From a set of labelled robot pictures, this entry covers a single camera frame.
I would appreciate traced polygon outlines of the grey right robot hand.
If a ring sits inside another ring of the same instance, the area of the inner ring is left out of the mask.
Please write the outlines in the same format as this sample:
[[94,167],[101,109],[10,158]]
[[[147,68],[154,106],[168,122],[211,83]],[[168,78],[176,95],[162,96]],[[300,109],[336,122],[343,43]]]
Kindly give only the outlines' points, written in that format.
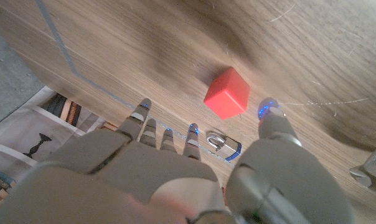
[[276,100],[260,103],[259,138],[224,187],[201,161],[197,125],[178,154],[170,130],[156,145],[150,109],[144,99],[116,131],[92,131],[37,163],[0,204],[0,223],[354,223]]

